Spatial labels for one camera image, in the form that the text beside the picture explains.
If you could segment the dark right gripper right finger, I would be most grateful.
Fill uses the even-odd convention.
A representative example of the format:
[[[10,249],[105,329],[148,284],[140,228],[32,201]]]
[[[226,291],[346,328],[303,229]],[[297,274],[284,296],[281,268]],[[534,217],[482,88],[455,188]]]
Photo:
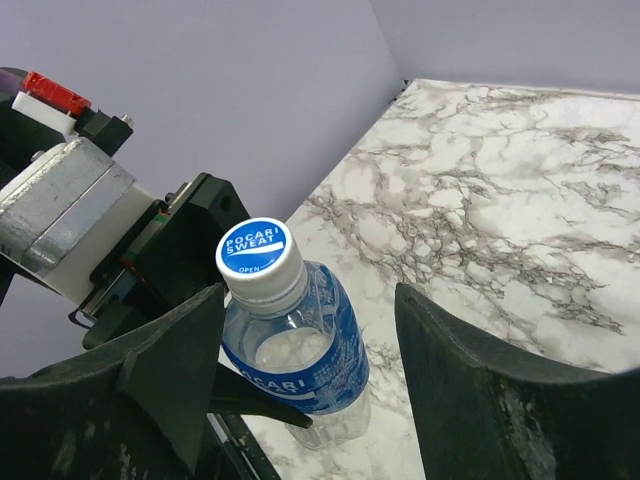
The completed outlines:
[[[533,354],[407,284],[395,323],[430,479],[635,479],[639,373]]]

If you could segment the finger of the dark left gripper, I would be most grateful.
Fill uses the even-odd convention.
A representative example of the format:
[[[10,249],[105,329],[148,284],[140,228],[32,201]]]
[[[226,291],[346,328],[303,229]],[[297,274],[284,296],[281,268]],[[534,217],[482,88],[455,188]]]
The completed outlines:
[[[242,419],[243,416],[270,418],[303,429],[311,427],[311,418],[268,395],[230,368],[222,364],[217,366],[209,406],[210,438],[222,460],[215,477],[278,479],[280,475]]]

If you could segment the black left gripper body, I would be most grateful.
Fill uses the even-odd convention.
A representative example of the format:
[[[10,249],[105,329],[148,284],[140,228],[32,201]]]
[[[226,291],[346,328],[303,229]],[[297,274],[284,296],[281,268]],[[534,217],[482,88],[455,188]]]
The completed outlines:
[[[224,234],[250,218],[231,182],[207,173],[155,200],[89,276],[92,289],[69,315],[91,322],[93,349],[166,314],[222,281],[215,251]]]

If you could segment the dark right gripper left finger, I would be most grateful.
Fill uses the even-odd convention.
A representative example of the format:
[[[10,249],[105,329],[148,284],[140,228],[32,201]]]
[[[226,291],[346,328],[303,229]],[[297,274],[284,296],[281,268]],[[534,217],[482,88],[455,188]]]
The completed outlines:
[[[4,479],[192,479],[224,290],[25,378],[1,381]]]

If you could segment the white blue Pocari cap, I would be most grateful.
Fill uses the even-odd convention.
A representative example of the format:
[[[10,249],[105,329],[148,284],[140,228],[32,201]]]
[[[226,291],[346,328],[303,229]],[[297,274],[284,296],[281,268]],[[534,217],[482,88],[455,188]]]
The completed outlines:
[[[251,218],[232,227],[219,241],[215,261],[233,298],[251,311],[287,309],[307,285],[298,245],[276,219]]]

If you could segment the blue label Pocari bottle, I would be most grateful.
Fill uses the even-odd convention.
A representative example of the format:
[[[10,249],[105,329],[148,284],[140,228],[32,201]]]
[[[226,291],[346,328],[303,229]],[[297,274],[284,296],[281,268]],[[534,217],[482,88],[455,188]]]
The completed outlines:
[[[289,425],[304,447],[318,450],[363,436],[369,426],[369,361],[356,315],[336,275],[307,262],[303,295],[287,311],[253,315],[231,300],[223,349],[250,383],[309,416]]]

